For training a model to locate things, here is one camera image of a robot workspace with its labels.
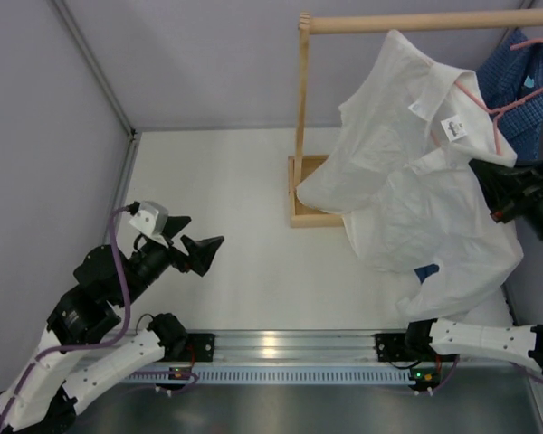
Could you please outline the pink wire hanger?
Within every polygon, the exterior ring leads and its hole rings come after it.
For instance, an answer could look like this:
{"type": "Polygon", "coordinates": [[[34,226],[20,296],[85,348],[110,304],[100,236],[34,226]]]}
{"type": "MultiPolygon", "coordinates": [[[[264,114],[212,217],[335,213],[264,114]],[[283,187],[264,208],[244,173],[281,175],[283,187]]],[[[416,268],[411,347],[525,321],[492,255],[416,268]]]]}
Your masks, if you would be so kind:
{"type": "Polygon", "coordinates": [[[515,32],[476,70],[429,62],[414,115],[429,148],[512,167],[543,123],[543,39],[515,32]]]}

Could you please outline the white shirt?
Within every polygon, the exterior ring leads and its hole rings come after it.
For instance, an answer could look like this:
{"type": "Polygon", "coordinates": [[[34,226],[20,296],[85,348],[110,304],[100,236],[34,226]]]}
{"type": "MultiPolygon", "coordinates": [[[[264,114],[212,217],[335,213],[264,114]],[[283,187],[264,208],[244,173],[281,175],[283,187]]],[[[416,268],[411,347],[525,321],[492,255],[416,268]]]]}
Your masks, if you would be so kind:
{"type": "Polygon", "coordinates": [[[497,223],[471,169],[517,156],[493,128],[473,71],[427,56],[390,31],[366,80],[339,108],[328,159],[297,188],[300,202],[338,214],[357,256],[399,273],[434,265],[398,301],[407,321],[478,306],[520,264],[510,223],[497,223]]]}

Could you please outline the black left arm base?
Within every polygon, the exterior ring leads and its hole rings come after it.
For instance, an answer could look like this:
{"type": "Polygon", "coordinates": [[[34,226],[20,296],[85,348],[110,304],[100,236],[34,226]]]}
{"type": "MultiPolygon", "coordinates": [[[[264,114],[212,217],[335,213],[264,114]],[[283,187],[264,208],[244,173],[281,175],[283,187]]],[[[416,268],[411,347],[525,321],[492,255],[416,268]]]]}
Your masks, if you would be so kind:
{"type": "Polygon", "coordinates": [[[214,359],[215,335],[211,333],[190,333],[179,362],[210,363],[214,359]]]}

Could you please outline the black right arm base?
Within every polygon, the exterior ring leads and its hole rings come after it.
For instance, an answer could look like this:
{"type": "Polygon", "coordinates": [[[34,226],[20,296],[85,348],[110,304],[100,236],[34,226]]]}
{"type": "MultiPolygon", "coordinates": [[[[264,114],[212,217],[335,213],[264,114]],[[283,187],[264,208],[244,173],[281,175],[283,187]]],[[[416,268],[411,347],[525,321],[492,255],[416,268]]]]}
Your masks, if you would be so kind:
{"type": "Polygon", "coordinates": [[[433,350],[413,350],[405,344],[405,333],[380,333],[374,335],[377,360],[399,370],[413,369],[421,363],[454,362],[453,354],[439,355],[433,350]]]}

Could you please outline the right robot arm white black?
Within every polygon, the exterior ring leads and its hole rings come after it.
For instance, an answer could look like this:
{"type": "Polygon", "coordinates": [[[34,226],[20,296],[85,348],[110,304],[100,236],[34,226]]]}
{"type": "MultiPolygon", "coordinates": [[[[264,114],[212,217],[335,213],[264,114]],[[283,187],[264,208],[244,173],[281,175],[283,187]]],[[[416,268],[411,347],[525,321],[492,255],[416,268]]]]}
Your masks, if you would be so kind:
{"type": "MultiPolygon", "coordinates": [[[[522,218],[543,243],[543,160],[513,167],[473,159],[485,202],[496,223],[522,218]]],[[[543,377],[543,324],[510,327],[467,325],[447,319],[409,324],[405,352],[414,359],[434,356],[474,356],[516,364],[543,377]]]]}

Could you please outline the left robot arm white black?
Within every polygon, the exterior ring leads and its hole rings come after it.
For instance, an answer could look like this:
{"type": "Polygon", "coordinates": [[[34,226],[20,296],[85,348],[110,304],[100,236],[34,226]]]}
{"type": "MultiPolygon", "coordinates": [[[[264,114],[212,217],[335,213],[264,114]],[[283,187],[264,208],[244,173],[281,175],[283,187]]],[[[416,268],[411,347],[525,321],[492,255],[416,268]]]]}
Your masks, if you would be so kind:
{"type": "Polygon", "coordinates": [[[175,361],[189,334],[175,315],[157,314],[128,342],[132,304],[166,270],[204,276],[224,237],[173,239],[191,219],[134,213],[134,251],[126,257],[116,235],[91,250],[74,271],[75,287],[46,320],[31,359],[0,392],[0,433],[63,433],[102,393],[140,368],[175,361]]]}

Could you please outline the blue checkered shirt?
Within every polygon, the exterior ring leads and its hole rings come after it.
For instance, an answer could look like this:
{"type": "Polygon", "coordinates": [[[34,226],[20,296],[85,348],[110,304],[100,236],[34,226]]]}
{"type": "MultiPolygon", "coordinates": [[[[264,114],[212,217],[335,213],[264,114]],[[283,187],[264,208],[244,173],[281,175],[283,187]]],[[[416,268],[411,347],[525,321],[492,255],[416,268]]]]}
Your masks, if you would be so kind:
{"type": "Polygon", "coordinates": [[[538,161],[543,125],[543,39],[514,31],[476,71],[481,96],[517,163],[538,161]]]}

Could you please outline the wooden clothes rack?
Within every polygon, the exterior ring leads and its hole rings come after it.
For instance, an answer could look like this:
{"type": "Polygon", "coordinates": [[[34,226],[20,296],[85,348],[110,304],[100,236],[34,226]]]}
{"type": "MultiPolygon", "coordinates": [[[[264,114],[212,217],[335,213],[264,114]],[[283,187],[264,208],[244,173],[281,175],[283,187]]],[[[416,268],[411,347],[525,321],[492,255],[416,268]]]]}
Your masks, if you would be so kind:
{"type": "Polygon", "coordinates": [[[451,43],[485,57],[509,29],[527,31],[532,41],[543,39],[543,7],[350,16],[301,10],[292,22],[294,131],[283,143],[278,176],[284,189],[281,222],[292,229],[343,225],[339,215],[302,204],[297,187],[332,152],[341,126],[339,106],[367,77],[388,31],[412,38],[437,61],[450,60],[439,51],[451,43]]]}

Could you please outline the aluminium corner frame post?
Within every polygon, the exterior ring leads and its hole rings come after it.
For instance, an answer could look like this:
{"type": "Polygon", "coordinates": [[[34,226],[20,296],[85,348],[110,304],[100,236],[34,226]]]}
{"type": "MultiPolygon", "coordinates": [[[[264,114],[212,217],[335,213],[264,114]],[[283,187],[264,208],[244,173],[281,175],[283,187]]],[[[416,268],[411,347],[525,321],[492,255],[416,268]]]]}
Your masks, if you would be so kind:
{"type": "Polygon", "coordinates": [[[107,105],[110,107],[113,117],[119,123],[125,137],[124,154],[120,160],[119,177],[113,189],[111,196],[112,201],[110,202],[110,210],[114,211],[119,207],[124,198],[124,187],[127,183],[126,175],[129,165],[134,158],[133,148],[136,146],[138,133],[119,102],[116,92],[112,88],[107,75],[101,68],[100,62],[97,59],[94,50],[92,50],[91,45],[81,29],[79,22],[72,12],[68,2],[50,0],[47,1],[47,4],[51,7],[55,16],[61,22],[64,31],[69,35],[72,44],[75,46],[78,54],[86,64],[86,67],[91,77],[94,79],[99,92],[106,101],[107,105]]]}

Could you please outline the aluminium mounting rail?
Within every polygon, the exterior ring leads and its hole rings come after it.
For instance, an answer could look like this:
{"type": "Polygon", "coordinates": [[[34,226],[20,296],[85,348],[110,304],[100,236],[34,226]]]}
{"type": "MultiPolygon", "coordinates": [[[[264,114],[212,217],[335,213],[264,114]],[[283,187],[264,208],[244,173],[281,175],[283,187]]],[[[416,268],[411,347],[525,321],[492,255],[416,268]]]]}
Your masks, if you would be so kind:
{"type": "MultiPolygon", "coordinates": [[[[406,333],[397,330],[356,331],[192,331],[215,335],[211,363],[363,363],[379,362],[375,334],[406,333]]],[[[483,357],[458,355],[467,359],[483,357]]],[[[167,356],[166,362],[177,362],[167,356]]]]}

